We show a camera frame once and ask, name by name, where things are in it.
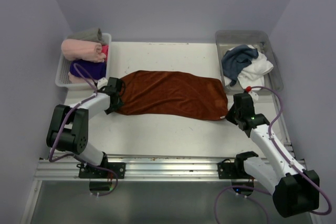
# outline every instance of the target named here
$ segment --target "brown cloth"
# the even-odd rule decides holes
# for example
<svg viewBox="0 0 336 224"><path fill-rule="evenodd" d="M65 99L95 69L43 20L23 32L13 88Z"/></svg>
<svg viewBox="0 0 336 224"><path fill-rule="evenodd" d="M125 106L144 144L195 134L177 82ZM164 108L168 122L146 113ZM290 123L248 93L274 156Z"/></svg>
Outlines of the brown cloth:
<svg viewBox="0 0 336 224"><path fill-rule="evenodd" d="M122 96L124 106L117 111L120 114L220 120L228 112L226 94L217 79L182 72L137 71L122 80L126 89Z"/></svg>

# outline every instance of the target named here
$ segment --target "white towel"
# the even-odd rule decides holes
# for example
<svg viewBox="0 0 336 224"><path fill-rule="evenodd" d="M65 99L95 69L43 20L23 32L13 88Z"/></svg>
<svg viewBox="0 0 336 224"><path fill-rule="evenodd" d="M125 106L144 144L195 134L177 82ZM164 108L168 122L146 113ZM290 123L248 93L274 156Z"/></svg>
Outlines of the white towel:
<svg viewBox="0 0 336 224"><path fill-rule="evenodd" d="M261 52L258 53L258 58L252 59L251 65L244 68L238 75L238 81L243 89L248 86L264 86L264 75L268 74L273 69L273 64L267 60L267 57ZM228 86L231 83L231 79L224 76L224 82L225 85Z"/></svg>

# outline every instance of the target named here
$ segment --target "white table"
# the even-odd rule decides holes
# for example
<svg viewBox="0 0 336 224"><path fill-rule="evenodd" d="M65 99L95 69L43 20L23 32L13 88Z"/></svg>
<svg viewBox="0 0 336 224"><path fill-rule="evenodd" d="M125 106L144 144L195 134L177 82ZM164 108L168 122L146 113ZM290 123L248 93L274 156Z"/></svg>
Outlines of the white table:
<svg viewBox="0 0 336 224"><path fill-rule="evenodd" d="M112 42L110 76L121 78L137 70L181 71L220 80L215 44ZM65 104L78 102L92 92L69 91ZM233 97L228 95L229 108ZM270 95L255 102L256 113L271 121L276 109ZM282 140L279 124L274 131ZM113 155L234 157L261 150L237 126L222 120L201 121L174 115L132 115L104 112L89 122L89 141Z"/></svg>

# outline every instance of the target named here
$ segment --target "purple towel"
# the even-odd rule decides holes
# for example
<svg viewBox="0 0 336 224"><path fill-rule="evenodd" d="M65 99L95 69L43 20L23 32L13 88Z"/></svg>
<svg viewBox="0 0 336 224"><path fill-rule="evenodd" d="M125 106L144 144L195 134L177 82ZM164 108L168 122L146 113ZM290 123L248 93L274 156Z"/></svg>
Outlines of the purple towel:
<svg viewBox="0 0 336 224"><path fill-rule="evenodd" d="M77 63L85 68L95 80L99 80L106 76L106 63L105 62L91 62L86 60L74 60L70 65L70 73L76 77L80 77L79 73L74 68L74 64ZM84 71L80 73L85 77L89 78Z"/></svg>

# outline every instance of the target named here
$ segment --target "blue towel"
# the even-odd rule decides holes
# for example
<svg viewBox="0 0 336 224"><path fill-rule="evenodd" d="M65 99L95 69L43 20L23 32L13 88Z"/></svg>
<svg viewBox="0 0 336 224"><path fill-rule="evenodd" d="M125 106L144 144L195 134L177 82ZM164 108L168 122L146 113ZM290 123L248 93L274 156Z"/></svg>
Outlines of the blue towel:
<svg viewBox="0 0 336 224"><path fill-rule="evenodd" d="M257 49L246 45L235 47L224 54L222 58L223 74L232 80L230 86L234 86L237 83L238 75L242 69L251 65L251 60L257 59L258 56Z"/></svg>
<svg viewBox="0 0 336 224"><path fill-rule="evenodd" d="M76 71L74 64L77 63L85 68L95 80L99 80L106 76L106 63L105 62L91 62L86 60L74 60L70 65L70 73L76 77L81 77L79 73ZM89 76L81 71L80 68L78 70L82 73L85 78L89 78Z"/></svg>

